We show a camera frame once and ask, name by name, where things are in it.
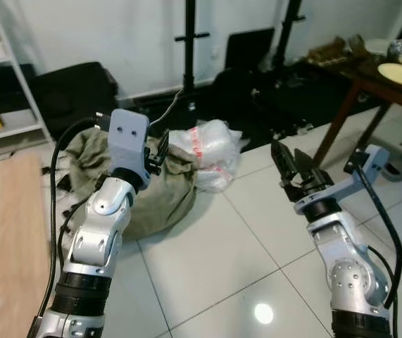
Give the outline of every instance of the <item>power cord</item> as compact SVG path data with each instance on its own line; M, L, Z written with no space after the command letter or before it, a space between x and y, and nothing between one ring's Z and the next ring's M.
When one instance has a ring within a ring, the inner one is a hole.
M55 145L54 152L52 154L51 167L50 167L50 180L51 180L51 268L49 272L49 280L47 282L46 291L44 293L43 300L39 306L37 317L41 318L44 315L49 298L52 293L52 287L55 279L56 269L56 182L55 172L56 164L58 160L58 153L60 150L64 150L71 140L78 132L85 130L94 125L93 118L82 119L73 125L71 125L60 137Z
M171 104L166 108L166 111L162 114L162 116L160 116L157 120L152 121L149 124L149 127L152 127L153 125L155 125L156 123L159 123L160 121L162 121L162 119L164 119L166 117L167 114L169 114L171 112L171 110L174 108L177 100L179 99L179 96L182 94L184 90L181 89L180 91L178 91L176 93L176 95L174 95L174 99L172 100Z
M387 262L387 260L382 256L382 254L380 252L378 252L378 250L376 250L375 248L373 248L372 246L368 246L368 249L370 251L372 251L377 257L378 259L381 260L382 264L384 264L385 269L387 270L389 276L390 276L390 280L391 280L391 285L393 285L393 272L391 271L390 265ZM395 293L395 296L393 298L393 338L398 338L398 292Z
M387 214L384 206L382 205L382 202L380 201L379 197L376 195L376 192L374 191L374 189L371 187L371 184L368 182L368 179L362 169L362 166L360 164L358 164L355 167L356 167L357 174L363 183L363 186L367 189L367 192L370 195L372 202L374 203L377 211L381 215L381 218L384 221L385 226L387 227L387 229L390 233L391 239L393 240L393 243L395 246L396 263L395 263L394 277L393 277L393 280L391 281L391 289L390 289L389 295L387 296L387 299L384 304L385 308L390 308L390 305L393 303L396 293L398 291L399 282L401 280L402 243L401 243L401 240L399 239L398 233L396 232L396 229L395 229L393 223L390 220L389 215Z
M60 263L60 270L63 270L63 265L64 265L64 257L63 257L63 250L62 250L62 242L63 242L63 235L64 233L69 229L68 228L68 223L70 219L74 216L75 212L78 210L80 206L82 206L86 201L88 201L90 195L85 197L83 200L80 202L74 204L71 206L71 210L69 212L68 217L66 217L65 222L63 225L60 227L60 234L58 235L58 242L57 242L57 249L58 249L58 262Z

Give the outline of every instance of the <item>black tripod stand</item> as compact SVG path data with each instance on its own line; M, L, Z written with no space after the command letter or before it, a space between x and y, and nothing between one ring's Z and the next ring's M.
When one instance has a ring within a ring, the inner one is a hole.
M176 42L183 41L185 43L185 72L183 96L181 100L185 100L190 114L196 115L196 104L193 97L194 92L194 40L202 37L209 37L210 33L195 33L196 24L196 0L185 1L185 36L174 38Z
M285 52L287 51L288 40L290 38L293 24L306 19L304 15L299 15L301 3L302 0L290 0L287 14L282 22L282 32L280 33L279 44L277 45L276 54L272 58L273 75L276 80L282 74L284 68Z

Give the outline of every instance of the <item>white wall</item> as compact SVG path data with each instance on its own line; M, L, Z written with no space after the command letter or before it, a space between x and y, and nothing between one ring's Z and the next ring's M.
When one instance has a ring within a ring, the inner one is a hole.
M40 72L97 60L128 96L182 83L183 44L173 37L184 34L184 0L2 1L23 32L13 39L19 59ZM198 80L223 69L230 33L272 25L279 32L286 6L287 0L198 0L196 29L211 33L196 42ZM336 35L388 37L401 7L400 0L304 0L308 19L295 24L287 55L302 56Z

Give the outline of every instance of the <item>white plastic bag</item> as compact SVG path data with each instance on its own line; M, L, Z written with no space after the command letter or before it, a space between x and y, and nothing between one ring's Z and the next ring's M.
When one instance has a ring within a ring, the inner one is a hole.
M206 192L222 192L237 174L239 157L221 161L205 169L198 170L196 187Z
M234 179L239 165L242 132L230 130L221 120L212 120L190 130L170 131L169 143L196 158L196 186L221 192Z

